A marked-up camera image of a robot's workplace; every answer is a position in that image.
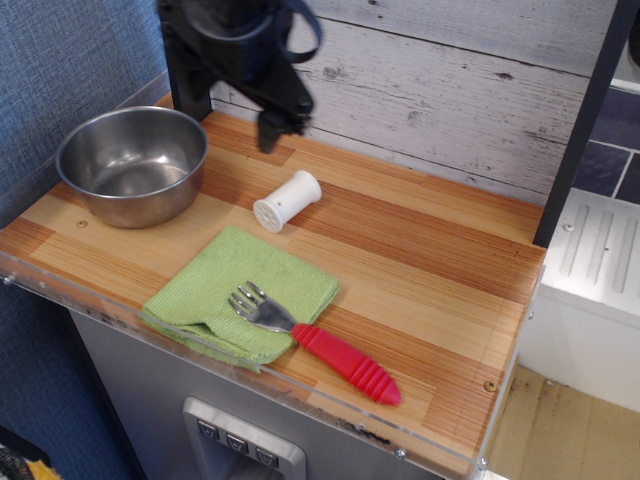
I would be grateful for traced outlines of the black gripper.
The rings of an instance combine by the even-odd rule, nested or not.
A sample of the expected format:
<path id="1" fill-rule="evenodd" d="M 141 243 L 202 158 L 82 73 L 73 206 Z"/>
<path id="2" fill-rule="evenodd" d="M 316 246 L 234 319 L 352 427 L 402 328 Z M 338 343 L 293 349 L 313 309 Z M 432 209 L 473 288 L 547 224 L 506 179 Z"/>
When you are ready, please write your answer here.
<path id="1" fill-rule="evenodd" d="M 313 100 L 294 65 L 314 50 L 294 52 L 287 41 L 296 15 L 314 25 L 305 2 L 160 1 L 158 15 L 175 110 L 204 120 L 222 81 L 265 109 L 257 121 L 263 153 L 282 135 L 304 132 Z"/>

